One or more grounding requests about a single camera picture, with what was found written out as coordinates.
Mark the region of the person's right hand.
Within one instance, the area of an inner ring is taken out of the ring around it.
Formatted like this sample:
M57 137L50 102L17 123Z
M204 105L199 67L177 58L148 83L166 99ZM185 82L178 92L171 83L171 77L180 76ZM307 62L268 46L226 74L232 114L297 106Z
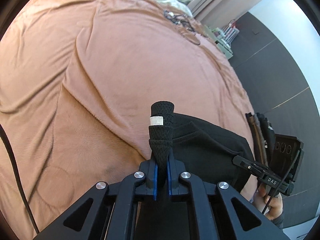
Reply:
M274 220L283 213L283 199L281 194L278 194L276 197L271 199L271 196L267 194L264 184L260 184L258 187L258 190L254 195L253 203L260 211L263 211L265 205L267 205L268 212L265 211L264 215L269 220Z

